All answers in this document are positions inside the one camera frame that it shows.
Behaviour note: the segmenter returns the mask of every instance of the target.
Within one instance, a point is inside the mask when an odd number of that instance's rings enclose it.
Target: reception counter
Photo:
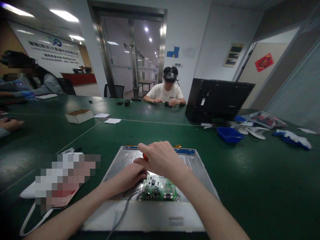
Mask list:
[[[70,79],[74,86],[97,83],[93,73],[61,73],[63,78]]]

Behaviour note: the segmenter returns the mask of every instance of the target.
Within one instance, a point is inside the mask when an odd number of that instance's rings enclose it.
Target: hand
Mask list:
[[[138,148],[149,159],[137,158],[133,162],[142,165],[148,171],[173,180],[175,175],[191,170],[173,150],[168,141],[154,142],[148,146],[139,143]]]
[[[138,181],[147,177],[147,172],[142,165],[131,163],[121,170],[107,183],[112,187],[114,195],[132,188]]]
[[[161,100],[160,98],[156,98],[156,99],[154,99],[152,102],[153,102],[153,103],[160,103],[160,102],[162,102],[162,100]]]
[[[172,99],[170,102],[169,102],[169,106],[174,106],[174,105],[177,105],[181,103],[181,100],[178,100],[178,99]]]
[[[4,97],[14,97],[14,95],[9,92],[0,92],[0,98],[4,98]]]
[[[16,119],[11,119],[9,122],[7,122],[8,118],[4,118],[0,120],[0,128],[4,128],[5,130],[9,132],[14,132],[18,130],[21,125],[24,123],[24,121],[18,121]]]

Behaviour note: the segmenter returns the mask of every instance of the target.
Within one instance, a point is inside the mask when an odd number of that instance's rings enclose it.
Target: cardboard box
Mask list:
[[[66,113],[66,117],[71,123],[83,123],[93,118],[93,113],[88,109],[79,109],[77,111]]]

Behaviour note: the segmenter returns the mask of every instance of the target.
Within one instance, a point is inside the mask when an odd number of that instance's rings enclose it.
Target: red paper sign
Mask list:
[[[273,64],[271,53],[268,53],[263,58],[260,58],[258,61],[255,62],[255,64],[258,72],[261,72],[267,67],[270,67]]]

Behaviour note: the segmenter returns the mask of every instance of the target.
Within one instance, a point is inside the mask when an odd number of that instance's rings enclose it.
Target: green tabletop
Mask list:
[[[2,202],[6,200],[9,223],[16,235],[34,202],[19,199],[18,195],[34,181],[35,173],[31,170],[35,154],[56,154],[70,147],[82,147],[85,154],[101,154],[100,169],[81,187],[74,203],[101,182],[121,145],[168,140],[172,145],[198,150],[223,205],[251,239],[315,239],[319,236],[318,135],[300,134],[313,145],[310,151],[288,145],[272,136],[272,131],[264,133],[264,141],[248,135],[238,144],[230,145],[218,137],[216,128],[204,129],[190,124],[184,116],[185,107],[166,108],[146,102],[131,102],[125,107],[116,105],[117,101],[119,99],[63,96],[56,99],[55,106],[41,103],[39,110],[28,104],[10,107],[12,117],[26,121],[22,130],[0,140],[1,186],[6,187],[0,198]],[[46,104],[52,106],[51,111],[45,109]],[[122,121],[106,124],[91,119],[79,125],[68,123],[64,114],[79,108],[91,109],[94,114],[110,113],[110,117]],[[242,110],[240,114],[249,112],[252,110]],[[288,129],[298,131],[292,124]],[[2,167],[10,163],[12,169],[7,167],[4,172]],[[40,219],[33,214],[26,231]],[[78,232],[72,239],[105,239],[106,236],[107,232]],[[167,232],[121,232],[113,238],[208,239],[205,233]]]

